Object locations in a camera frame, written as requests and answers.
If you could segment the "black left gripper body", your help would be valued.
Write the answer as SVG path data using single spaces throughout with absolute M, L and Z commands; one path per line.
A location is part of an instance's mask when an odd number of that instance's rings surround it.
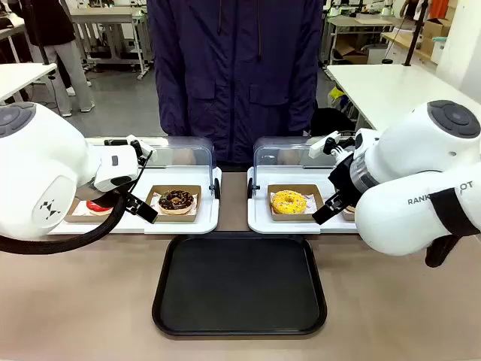
M 92 202 L 96 205 L 116 205 L 120 199 L 124 199 L 129 189 L 127 187 L 118 187 L 111 190 Z

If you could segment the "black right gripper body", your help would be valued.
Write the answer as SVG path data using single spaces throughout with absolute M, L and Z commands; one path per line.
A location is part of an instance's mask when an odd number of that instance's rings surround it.
M 334 188 L 345 196 L 357 196 L 358 190 L 355 187 L 351 176 L 350 166 L 353 161 L 353 154 L 348 155 L 344 160 L 337 164 L 328 176 Z

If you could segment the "person's right hand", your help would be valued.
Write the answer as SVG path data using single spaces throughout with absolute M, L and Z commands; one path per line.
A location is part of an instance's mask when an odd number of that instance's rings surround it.
M 196 165 L 197 161 L 195 158 L 195 153 L 192 148 L 176 148 L 173 150 L 172 155 L 173 165 Z

